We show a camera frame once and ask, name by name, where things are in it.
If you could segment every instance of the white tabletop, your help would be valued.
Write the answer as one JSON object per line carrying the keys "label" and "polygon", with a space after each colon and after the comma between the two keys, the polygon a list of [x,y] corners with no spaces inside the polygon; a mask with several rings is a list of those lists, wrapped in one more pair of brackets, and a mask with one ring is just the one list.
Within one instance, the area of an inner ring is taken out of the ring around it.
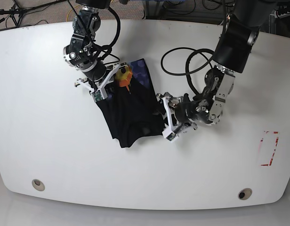
{"label": "white tabletop", "polygon": [[[115,27],[114,21],[102,21],[98,44],[108,44]],[[71,23],[0,32],[0,173],[9,190],[151,210],[227,208],[280,199],[290,177],[290,39],[259,35],[217,126],[199,125],[174,144],[146,137],[120,149],[88,92],[73,86],[83,74],[69,67],[62,53],[72,32]],[[113,53],[123,61],[144,58],[156,92],[192,94],[185,77],[162,72],[161,56],[180,46],[214,49],[220,33],[221,27],[208,24],[122,21]],[[166,68],[183,72],[188,54],[167,57]],[[196,56],[191,68],[203,62]],[[207,70],[193,75],[200,89]],[[261,166],[274,147],[264,131],[279,132],[271,166]],[[261,148],[262,138],[267,145]],[[33,179],[44,182],[45,191],[35,190]],[[237,196],[244,188],[253,195],[241,201]]]}

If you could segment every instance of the round hole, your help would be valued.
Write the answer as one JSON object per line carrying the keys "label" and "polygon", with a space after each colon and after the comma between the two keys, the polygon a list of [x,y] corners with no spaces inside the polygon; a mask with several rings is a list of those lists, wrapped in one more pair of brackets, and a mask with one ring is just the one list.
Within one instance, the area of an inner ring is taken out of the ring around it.
{"label": "round hole", "polygon": [[40,180],[33,180],[32,181],[32,186],[37,190],[37,191],[44,191],[45,190],[45,185],[40,181]]}
{"label": "round hole", "polygon": [[252,195],[253,191],[250,188],[245,188],[238,193],[238,198],[240,200],[247,200]]}

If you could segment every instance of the black cloth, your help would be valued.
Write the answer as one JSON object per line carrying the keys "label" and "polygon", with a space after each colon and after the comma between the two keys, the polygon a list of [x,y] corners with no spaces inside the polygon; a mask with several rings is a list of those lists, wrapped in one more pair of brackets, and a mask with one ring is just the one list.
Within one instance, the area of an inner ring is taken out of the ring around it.
{"label": "black cloth", "polygon": [[129,85],[119,87],[119,81],[115,80],[113,93],[97,102],[113,139],[118,139],[122,148],[131,147],[140,137],[162,135],[165,128],[163,117],[157,112],[159,106],[145,61],[135,62],[129,64],[132,70]]}

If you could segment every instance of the dark fabric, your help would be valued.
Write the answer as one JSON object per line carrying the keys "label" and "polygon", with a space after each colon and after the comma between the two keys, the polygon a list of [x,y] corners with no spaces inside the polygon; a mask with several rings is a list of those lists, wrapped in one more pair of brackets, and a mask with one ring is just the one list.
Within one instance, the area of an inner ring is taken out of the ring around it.
{"label": "dark fabric", "polygon": [[129,67],[132,76],[127,85],[115,80],[113,93],[97,102],[112,137],[122,148],[131,147],[140,137],[162,135],[165,128],[145,61],[132,62]]}

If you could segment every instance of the metal grommet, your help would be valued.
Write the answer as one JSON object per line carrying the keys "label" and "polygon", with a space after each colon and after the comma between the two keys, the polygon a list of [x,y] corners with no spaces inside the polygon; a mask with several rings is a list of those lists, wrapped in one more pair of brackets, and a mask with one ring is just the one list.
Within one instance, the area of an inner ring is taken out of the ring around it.
{"label": "metal grommet", "polygon": [[253,191],[250,188],[245,188],[238,193],[238,198],[240,200],[247,200],[252,195]]}
{"label": "metal grommet", "polygon": [[40,180],[37,180],[37,179],[34,179],[32,181],[32,186],[37,190],[37,191],[44,191],[45,190],[45,185],[40,181]]}

